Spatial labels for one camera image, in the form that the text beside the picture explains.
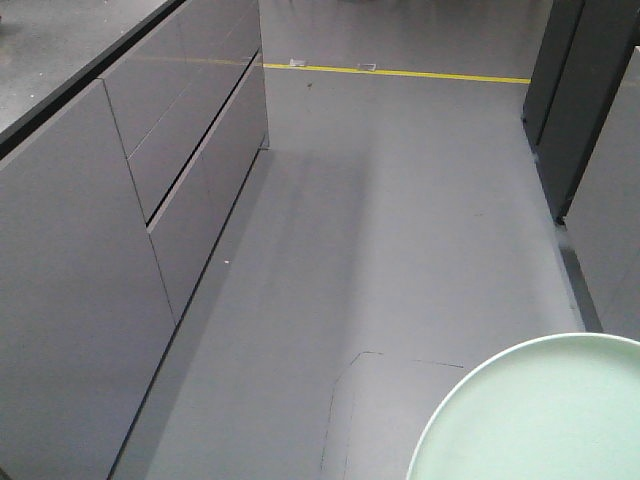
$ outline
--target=epoxy floor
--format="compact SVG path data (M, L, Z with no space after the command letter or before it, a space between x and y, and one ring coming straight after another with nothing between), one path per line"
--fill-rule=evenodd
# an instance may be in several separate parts
M265 61L528 76L549 7L263 0ZM526 85L266 78L271 149L114 478L403 478L470 369L583 329L519 120Z

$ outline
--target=yellow floor line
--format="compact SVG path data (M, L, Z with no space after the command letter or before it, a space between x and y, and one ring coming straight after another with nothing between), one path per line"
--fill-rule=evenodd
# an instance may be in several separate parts
M306 70L312 72L334 72L334 73L358 73L362 75L383 75L388 77L420 77L420 78L440 78L445 80L464 80L468 82L490 82L490 83L519 83L528 85L528 78L514 77L490 77L484 75L462 75L457 73L435 73L435 72L412 72L410 70L358 70L357 68L329 67L322 65L307 65L305 67L292 67L284 63L265 63L264 68L274 70Z

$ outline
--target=drawer front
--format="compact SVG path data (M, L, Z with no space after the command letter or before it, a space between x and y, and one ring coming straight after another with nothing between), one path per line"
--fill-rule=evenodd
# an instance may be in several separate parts
M191 0L179 14L187 58L209 59L247 8L247 0Z
M199 153L222 226L267 130L264 76L254 66Z
M149 226L174 318L179 320L213 247L213 204L196 162L183 172L158 217Z
M178 17L161 23L102 78L129 156L187 86Z
M129 157L148 221L229 96L244 67L207 62Z
M0 465L104 479L174 322L101 81L0 162L0 219Z

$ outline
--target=table top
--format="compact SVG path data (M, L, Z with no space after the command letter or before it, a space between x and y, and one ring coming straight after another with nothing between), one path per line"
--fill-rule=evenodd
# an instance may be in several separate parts
M178 0L0 0L0 143Z

